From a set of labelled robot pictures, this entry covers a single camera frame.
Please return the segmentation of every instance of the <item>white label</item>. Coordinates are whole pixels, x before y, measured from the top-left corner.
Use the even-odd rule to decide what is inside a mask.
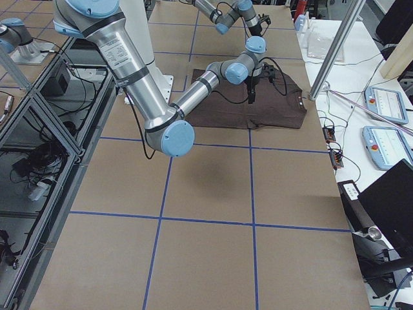
[[[343,187],[346,190],[348,197],[350,197],[351,200],[358,199],[359,193],[352,183],[344,184]]]
[[[132,56],[126,49],[126,46],[124,46],[122,40],[118,38],[99,46],[99,49],[112,70],[122,67],[132,61]]]
[[[398,95],[395,92],[375,89],[374,95],[380,115],[401,119],[401,107]]]
[[[396,130],[393,129],[372,129],[374,139],[379,145],[379,151],[386,165],[393,166],[403,158],[409,163],[410,158],[406,152],[403,142]]]

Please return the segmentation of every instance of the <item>device screen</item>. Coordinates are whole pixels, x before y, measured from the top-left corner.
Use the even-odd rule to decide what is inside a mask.
[[[377,108],[380,115],[390,118],[403,118],[397,93],[375,88],[374,96],[376,97]]]
[[[372,129],[372,133],[386,165],[393,166],[403,158],[412,163],[397,130]]]

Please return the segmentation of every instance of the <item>white desk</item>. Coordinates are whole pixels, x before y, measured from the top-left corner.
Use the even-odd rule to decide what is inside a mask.
[[[314,23],[315,31],[325,34],[326,36],[334,36],[337,32],[337,29],[340,25],[340,21],[321,21],[321,20],[313,20],[311,23]],[[380,53],[379,49],[377,48],[376,44],[371,39],[370,34],[368,33],[367,29],[365,28],[362,22],[356,22],[354,25],[350,35],[347,38],[347,41],[344,44],[344,57],[346,64],[353,64],[358,63],[362,60],[371,58],[375,55]],[[321,63],[322,60],[307,57],[307,49],[301,48],[301,52],[303,54],[303,59],[307,61],[311,61],[314,63]],[[358,65],[334,65],[333,69],[331,70],[330,74],[327,77],[327,81],[330,83],[330,88],[332,90],[336,90],[338,92],[361,92],[367,81],[373,75],[377,65],[383,58],[381,55],[378,55],[371,59],[370,61],[362,62]],[[320,69],[320,64],[313,64],[313,63],[306,63],[306,70],[308,74],[308,79],[311,84],[313,84],[317,73]],[[379,70],[375,73],[370,85],[384,82],[386,79],[381,77]],[[392,90],[401,91],[405,100],[406,108],[411,109],[412,105],[408,98],[406,97],[405,93],[402,91],[400,84],[397,82],[397,79],[393,79],[391,81],[387,81],[386,83],[380,84],[382,88],[389,88]],[[352,108],[350,103],[343,101],[342,99],[337,98],[333,94],[328,95],[330,98],[330,111],[331,113],[347,119],[350,115]],[[356,101],[360,105],[364,105],[364,94],[356,93],[356,94],[348,94],[345,95],[347,98]],[[334,116],[330,115],[327,105],[327,95],[325,92],[321,92],[316,100],[317,109],[322,110],[327,113],[327,117],[331,118],[335,125],[345,125],[344,121],[335,118]],[[325,116],[324,113],[319,112],[319,116]],[[413,126],[413,113],[408,112],[408,116],[410,118],[410,123],[406,126],[408,128],[412,128]],[[367,113],[363,112],[362,110],[356,108],[353,115],[350,118],[348,123],[347,132],[344,136],[344,128],[338,127],[336,128],[336,139],[338,143],[343,146],[344,144],[344,155],[349,157],[351,160],[356,162],[360,169],[361,169],[361,177],[357,182],[357,185],[361,191],[366,189],[371,183],[373,183],[376,179],[378,179],[384,171],[378,170],[365,148],[363,143],[363,137],[361,134],[362,128],[364,126],[390,126],[382,121],[376,121],[370,118]],[[405,137],[410,145],[413,147],[413,137],[407,136]],[[344,168],[338,169],[336,174],[336,180],[345,181],[345,180],[355,180],[358,177],[358,170],[354,164],[343,159]],[[373,300],[372,296],[374,296],[374,292],[371,290],[369,285],[366,285],[368,297],[370,299],[370,303],[372,305],[383,305],[384,298],[379,300]],[[413,289],[402,289],[400,290],[396,301],[407,302],[413,304]]]

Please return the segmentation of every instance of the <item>light blue cap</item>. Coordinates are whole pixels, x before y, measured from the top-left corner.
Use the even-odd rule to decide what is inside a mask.
[[[24,26],[25,25],[23,21],[17,17],[6,18],[2,20],[1,23],[6,26]]]
[[[14,51],[14,46],[2,39],[0,39],[0,48],[3,49],[7,54],[10,54]]]
[[[267,49],[267,44],[263,37],[253,36],[247,40],[245,48],[250,52],[262,54]]]
[[[54,29],[60,34],[63,34],[64,36],[76,37],[78,39],[85,38],[83,34],[80,31],[78,31],[78,29],[67,27],[66,25],[62,25],[54,20],[53,20],[53,23],[54,23]]]
[[[162,135],[162,152],[171,157],[185,155],[192,148],[195,132],[187,121],[175,121],[166,128]]]
[[[106,18],[119,8],[119,0],[65,0],[76,12],[93,18]]]
[[[248,77],[248,69],[242,63],[232,63],[225,70],[225,77],[231,84],[241,84]]]
[[[241,11],[246,11],[252,8],[252,1],[251,0],[240,0],[238,2],[238,8]]]
[[[227,26],[225,26],[224,24],[221,24],[221,23],[218,23],[216,25],[216,28],[217,28],[217,30],[220,34],[226,34],[229,30],[229,28]]]

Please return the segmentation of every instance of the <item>computer monitor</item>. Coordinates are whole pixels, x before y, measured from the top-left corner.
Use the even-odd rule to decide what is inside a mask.
[[[413,257],[413,166],[401,160],[365,189],[359,200],[401,257]]]

